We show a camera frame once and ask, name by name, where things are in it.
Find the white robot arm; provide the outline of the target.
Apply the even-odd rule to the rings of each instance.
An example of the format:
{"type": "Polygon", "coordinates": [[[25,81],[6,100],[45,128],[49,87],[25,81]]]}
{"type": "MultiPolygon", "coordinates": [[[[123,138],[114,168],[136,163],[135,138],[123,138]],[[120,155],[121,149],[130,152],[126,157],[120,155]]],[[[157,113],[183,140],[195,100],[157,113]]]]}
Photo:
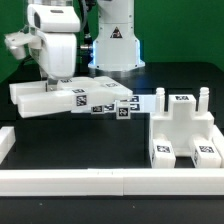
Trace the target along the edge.
{"type": "MultiPolygon", "coordinates": [[[[96,0],[98,36],[91,44],[88,67],[104,72],[127,72],[145,63],[134,34],[134,0],[96,0]]],[[[75,34],[87,24],[78,17],[73,0],[27,0],[27,44],[44,78],[66,80],[75,73],[75,34]]]]}

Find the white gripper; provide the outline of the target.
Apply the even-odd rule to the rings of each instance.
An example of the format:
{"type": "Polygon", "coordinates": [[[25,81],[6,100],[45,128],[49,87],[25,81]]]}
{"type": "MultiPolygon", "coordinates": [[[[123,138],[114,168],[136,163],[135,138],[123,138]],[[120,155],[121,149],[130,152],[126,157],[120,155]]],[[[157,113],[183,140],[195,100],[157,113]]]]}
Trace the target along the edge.
{"type": "Polygon", "coordinates": [[[30,48],[42,77],[53,80],[70,79],[75,72],[77,39],[73,33],[36,32],[41,40],[39,49],[30,48]]]}

